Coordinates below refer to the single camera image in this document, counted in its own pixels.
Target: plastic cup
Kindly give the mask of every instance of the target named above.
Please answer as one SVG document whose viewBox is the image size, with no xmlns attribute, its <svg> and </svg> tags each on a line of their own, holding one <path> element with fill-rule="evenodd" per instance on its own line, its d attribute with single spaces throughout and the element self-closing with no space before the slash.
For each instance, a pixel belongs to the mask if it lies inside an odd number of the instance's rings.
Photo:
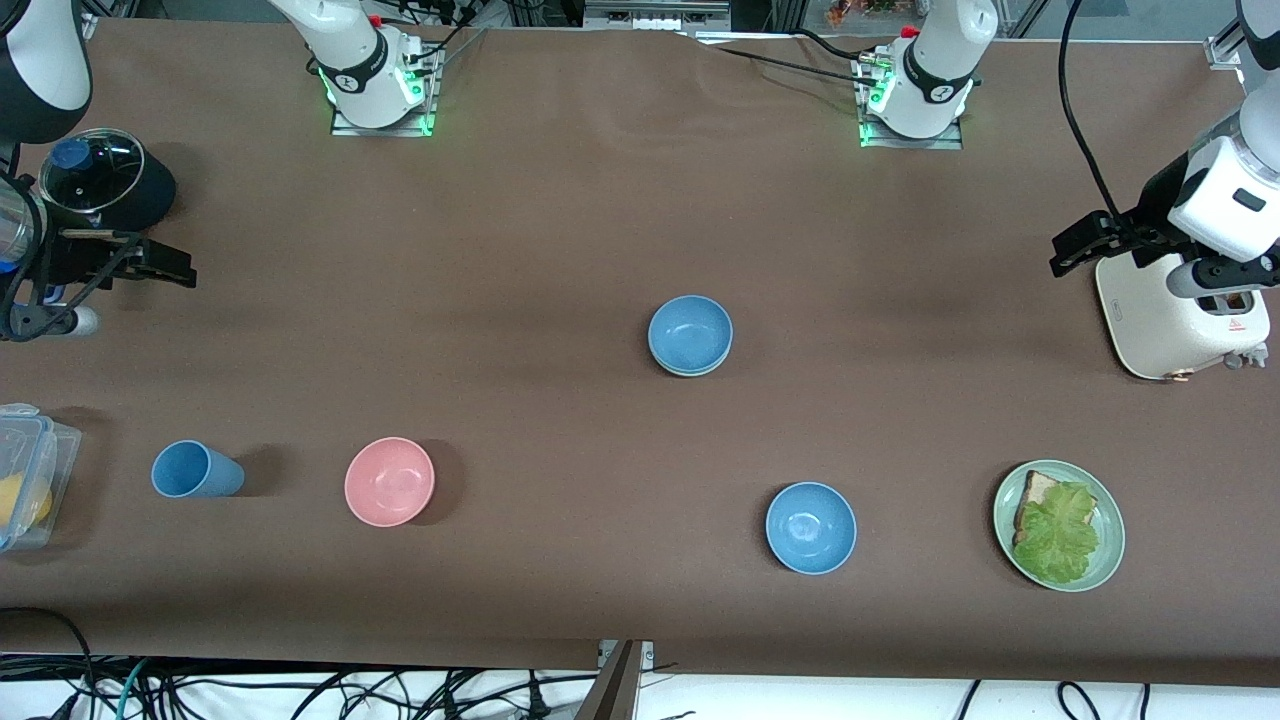
<svg viewBox="0 0 1280 720">
<path fill-rule="evenodd" d="M 156 455 L 151 484 L 165 497 L 227 497 L 244 484 L 244 469 L 202 442 L 180 439 Z"/>
</svg>

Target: bread slice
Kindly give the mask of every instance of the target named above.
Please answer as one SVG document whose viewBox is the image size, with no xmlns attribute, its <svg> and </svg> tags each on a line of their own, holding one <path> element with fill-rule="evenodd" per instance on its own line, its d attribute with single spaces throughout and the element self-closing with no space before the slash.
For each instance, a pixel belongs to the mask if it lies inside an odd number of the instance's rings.
<svg viewBox="0 0 1280 720">
<path fill-rule="evenodd" d="M 1023 491 L 1023 500 L 1018 503 L 1018 515 L 1014 516 L 1014 527 L 1016 533 L 1014 533 L 1014 544 L 1018 544 L 1027 539 L 1027 532 L 1023 529 L 1023 509 L 1027 507 L 1028 502 L 1044 502 L 1044 495 L 1050 489 L 1059 484 L 1057 480 L 1041 473 L 1038 470 L 1027 471 L 1027 489 Z M 1097 498 L 1093 500 L 1093 507 L 1098 506 Z M 1084 521 L 1089 523 L 1093 520 L 1093 510 L 1085 515 Z"/>
</svg>

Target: plate rim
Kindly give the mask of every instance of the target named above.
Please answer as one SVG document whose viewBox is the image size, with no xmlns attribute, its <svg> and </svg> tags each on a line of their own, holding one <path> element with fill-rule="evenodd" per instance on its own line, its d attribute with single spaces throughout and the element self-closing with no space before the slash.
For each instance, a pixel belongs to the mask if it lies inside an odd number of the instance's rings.
<svg viewBox="0 0 1280 720">
<path fill-rule="evenodd" d="M 1012 480 L 1014 478 L 1016 478 L 1018 475 L 1023 475 L 1025 478 L 1027 470 L 1029 470 L 1029 469 L 1032 469 L 1032 466 L 1042 464 L 1042 462 L 1057 462 L 1060 465 L 1066 465 L 1069 468 L 1074 468 L 1075 470 L 1078 470 L 1078 471 L 1088 475 L 1094 483 L 1097 483 L 1097 486 L 1102 489 L 1103 495 L 1107 496 L 1107 500 L 1110 500 L 1111 505 L 1115 506 L 1115 509 L 1116 509 L 1116 520 L 1117 520 L 1117 523 L 1120 525 L 1120 556 L 1116 559 L 1115 566 L 1111 568 L 1111 570 L 1106 575 L 1103 575 L 1098 582 L 1096 582 L 1096 583 L 1093 583 L 1093 584 L 1091 584 L 1088 587 L 1083 587 L 1083 588 L 1061 588 L 1061 587 L 1051 585 L 1051 584 L 1046 583 L 1044 580 L 1041 580 L 1036 575 L 1028 573 L 1021 566 L 1021 564 L 1018 562 L 1018 560 L 1014 557 L 1014 552 L 1012 552 L 1012 547 L 1011 546 L 1010 547 L 1005 547 L 1005 543 L 1002 543 L 1000 541 L 1000 525 L 998 525 L 998 520 L 996 518 L 996 512 L 997 512 L 997 510 L 1000 507 L 1000 496 L 1004 495 L 1002 491 L 1005 489 L 1005 486 L 1010 480 Z M 1033 583 L 1036 583 L 1036 584 L 1038 584 L 1041 587 L 1048 588 L 1051 591 L 1056 591 L 1056 592 L 1073 592 L 1073 593 L 1074 592 L 1088 592 L 1088 591 L 1096 589 L 1100 585 L 1105 584 L 1107 580 L 1111 579 L 1112 575 L 1116 574 L 1116 570 L 1120 569 L 1120 564 L 1124 562 L 1124 551 L 1128 548 L 1128 544 L 1129 544 L 1128 543 L 1128 533 L 1126 533 L 1125 527 L 1124 527 L 1124 512 L 1120 510 L 1120 503 L 1116 502 L 1115 496 L 1111 495 L 1110 489 L 1107 489 L 1107 486 L 1105 486 L 1102 483 L 1102 480 L 1098 479 L 1097 475 L 1094 475 L 1093 473 L 1085 470 L 1084 468 L 1080 468 L 1075 462 L 1069 462 L 1066 460 L 1059 460 L 1056 457 L 1041 457 L 1038 460 L 1028 460 L 1027 462 L 1023 462 L 1023 464 L 1018 465 L 1016 468 L 1014 468 L 1012 470 L 1010 470 L 1004 477 L 1004 479 L 1000 480 L 1000 484 L 996 486 L 996 495 L 995 495 L 995 497 L 991 501 L 991 530 L 996 534 L 996 544 L 1000 546 L 1001 552 L 1004 552 L 1005 557 L 1009 559 L 1010 565 L 1012 565 L 1015 569 L 1018 569 L 1019 573 L 1021 573 L 1025 578 L 1028 578 Z"/>
</svg>

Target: lemon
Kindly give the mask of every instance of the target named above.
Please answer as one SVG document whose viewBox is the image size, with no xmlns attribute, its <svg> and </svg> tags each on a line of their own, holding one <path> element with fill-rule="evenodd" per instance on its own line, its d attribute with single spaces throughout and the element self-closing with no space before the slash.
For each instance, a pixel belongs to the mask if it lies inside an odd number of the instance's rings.
<svg viewBox="0 0 1280 720">
<path fill-rule="evenodd" d="M 18 506 L 19 491 L 22 491 L 22 473 L 15 473 L 0 480 L 0 525 L 8 525 L 9 519 L 13 518 L 13 510 Z M 45 491 L 44 495 L 40 498 L 40 506 L 36 507 L 33 524 L 44 520 L 49 515 L 50 506 L 52 506 L 49 491 Z"/>
</svg>

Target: clear food container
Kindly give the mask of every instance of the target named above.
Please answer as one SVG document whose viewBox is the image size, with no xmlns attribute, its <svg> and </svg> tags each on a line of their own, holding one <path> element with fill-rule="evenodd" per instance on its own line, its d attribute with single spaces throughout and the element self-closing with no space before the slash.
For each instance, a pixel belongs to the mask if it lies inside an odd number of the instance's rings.
<svg viewBox="0 0 1280 720">
<path fill-rule="evenodd" d="M 0 552 L 49 542 L 79 441 L 37 407 L 0 406 Z"/>
</svg>

